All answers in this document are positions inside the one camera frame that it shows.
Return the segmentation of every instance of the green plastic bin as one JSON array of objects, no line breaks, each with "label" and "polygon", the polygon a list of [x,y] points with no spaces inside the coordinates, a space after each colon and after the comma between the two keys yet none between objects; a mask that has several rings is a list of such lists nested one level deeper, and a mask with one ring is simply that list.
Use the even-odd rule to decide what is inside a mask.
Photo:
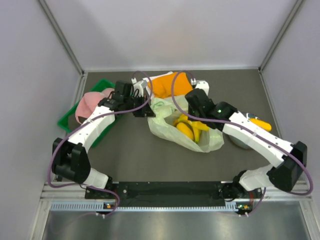
[{"label": "green plastic bin", "polygon": [[[102,92],[103,90],[107,89],[107,88],[115,88],[115,84],[113,82],[110,82],[106,79],[101,79],[91,90],[90,92]],[[78,106],[79,102],[77,102],[76,105],[74,105],[59,121],[58,121],[58,126],[61,127],[62,129],[66,130],[68,133],[71,133],[71,130],[69,129],[69,123],[68,123],[68,119],[70,115],[74,115],[76,113],[76,109]],[[100,134],[100,136],[94,141],[94,143],[92,144],[92,147],[96,147],[99,142],[103,139],[103,137],[107,134],[107,132],[110,131],[110,129],[117,123],[117,121],[121,118],[121,115],[119,115],[116,120],[110,124],[109,126],[107,126],[102,133]]]}]

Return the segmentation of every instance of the pink plush toy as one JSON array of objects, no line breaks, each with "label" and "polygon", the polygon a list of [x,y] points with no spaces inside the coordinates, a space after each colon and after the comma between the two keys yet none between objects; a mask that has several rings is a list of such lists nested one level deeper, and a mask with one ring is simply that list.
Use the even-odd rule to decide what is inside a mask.
[{"label": "pink plush toy", "polygon": [[79,124],[80,122],[79,117],[82,118],[89,118],[90,115],[94,112],[98,103],[110,96],[111,92],[114,91],[113,88],[106,88],[102,92],[98,91],[90,91],[83,95],[83,98],[80,100],[78,107],[75,110],[75,119]]}]

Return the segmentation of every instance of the metal frame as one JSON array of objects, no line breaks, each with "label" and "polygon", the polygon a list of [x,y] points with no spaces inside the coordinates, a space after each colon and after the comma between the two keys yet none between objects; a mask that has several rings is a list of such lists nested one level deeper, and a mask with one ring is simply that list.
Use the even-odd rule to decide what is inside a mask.
[{"label": "metal frame", "polygon": [[[86,85],[86,80],[88,73],[84,72],[80,63],[78,62],[75,54],[73,53],[65,35],[63,34],[62,30],[60,29],[56,19],[54,18],[46,0],[38,0],[41,8],[43,9],[47,19],[49,20],[53,30],[56,33],[60,43],[62,44],[63,48],[65,49],[67,55],[71,59],[72,63],[74,64],[77,71],[80,73],[79,83],[76,89],[76,93],[73,99],[73,105],[77,103],[84,93],[84,88]],[[288,30],[289,26],[293,22],[294,18],[297,16],[299,10],[302,8],[303,3],[305,0],[297,0],[288,15],[286,21],[284,22],[281,30],[279,31],[278,35],[276,36],[273,44],[271,45],[267,55],[265,56],[261,66],[259,67],[259,73],[261,77],[261,81],[263,83],[263,87],[265,93],[268,98],[269,105],[271,107],[272,115],[276,123],[277,130],[281,136],[281,128],[279,123],[277,122],[277,114],[275,113],[274,104],[270,98],[270,93],[268,87],[265,84],[265,80],[263,78],[263,70],[267,66],[268,62],[270,61],[273,53],[279,46],[280,41],[282,40],[283,36],[285,35],[286,31]],[[56,185],[65,184],[65,182],[55,182]],[[308,185],[304,180],[300,180],[294,187],[295,192],[305,192],[308,189]],[[47,184],[44,185],[43,191],[40,197],[38,209],[36,212],[36,216],[32,225],[31,233],[29,235],[29,239],[32,240],[40,240],[43,237],[45,226],[48,220],[50,208],[52,202],[76,202],[76,203],[87,203],[88,201],[92,202],[93,200],[85,199],[85,190],[80,188],[78,185],[67,186],[63,189],[61,188],[50,188]],[[246,199],[235,199],[235,202],[246,201]],[[311,196],[294,196],[288,194],[286,192],[280,191],[275,187],[268,187],[266,196],[263,199],[263,202],[286,202],[286,201],[299,201],[301,206],[301,211],[303,213],[306,226],[308,228],[309,234],[312,240],[320,240],[320,218],[318,215],[318,211],[316,206],[312,200]],[[95,200],[95,202],[105,202],[105,200]],[[132,209],[132,208],[121,208],[120,211],[141,211],[141,209]]]}]

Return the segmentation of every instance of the white wall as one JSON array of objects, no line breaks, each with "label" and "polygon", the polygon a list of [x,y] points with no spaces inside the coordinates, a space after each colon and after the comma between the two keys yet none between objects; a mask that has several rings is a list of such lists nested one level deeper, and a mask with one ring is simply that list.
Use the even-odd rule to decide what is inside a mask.
[{"label": "white wall", "polygon": [[283,136],[308,146],[320,206],[320,1],[307,0],[263,72]]},{"label": "white wall", "polygon": [[296,0],[47,0],[85,70],[258,67]]},{"label": "white wall", "polygon": [[0,0],[0,239],[26,239],[79,75],[36,0]]}]

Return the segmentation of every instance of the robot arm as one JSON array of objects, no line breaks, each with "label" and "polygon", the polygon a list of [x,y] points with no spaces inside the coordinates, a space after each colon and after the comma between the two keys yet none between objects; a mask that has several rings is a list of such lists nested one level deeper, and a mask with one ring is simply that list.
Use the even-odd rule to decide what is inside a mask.
[{"label": "robot arm", "polygon": [[298,178],[302,174],[302,169],[290,157],[257,138],[256,135],[267,139],[269,142],[281,147],[286,152],[291,153],[306,166],[307,146],[304,143],[299,141],[296,144],[292,144],[291,142],[272,135],[247,120],[241,112],[230,104],[226,102],[214,104],[202,89],[196,88],[192,90],[185,98],[189,103],[189,114],[195,117],[228,121],[251,130],[253,134],[232,124],[203,121],[208,127],[218,129],[225,134],[241,140],[270,162],[270,165],[256,170],[245,170],[236,176],[233,179],[231,186],[232,188],[237,189],[236,192],[241,192],[242,189],[252,191],[257,188],[269,186],[275,186],[285,192],[289,192],[293,189]]},{"label": "robot arm", "polygon": [[[145,81],[135,84],[117,81],[111,98],[102,99],[92,115],[82,124],[85,126],[71,135],[59,149],[52,164],[52,172],[78,184],[108,189],[112,184],[112,178],[91,168],[87,153],[94,141],[107,126],[116,120],[117,116],[111,114],[95,121],[92,119],[114,111],[131,110],[142,105],[146,101],[143,96],[143,88],[146,85]],[[155,117],[148,104],[134,111],[133,115],[135,117]],[[54,141],[53,151],[61,140],[57,138]]]}]

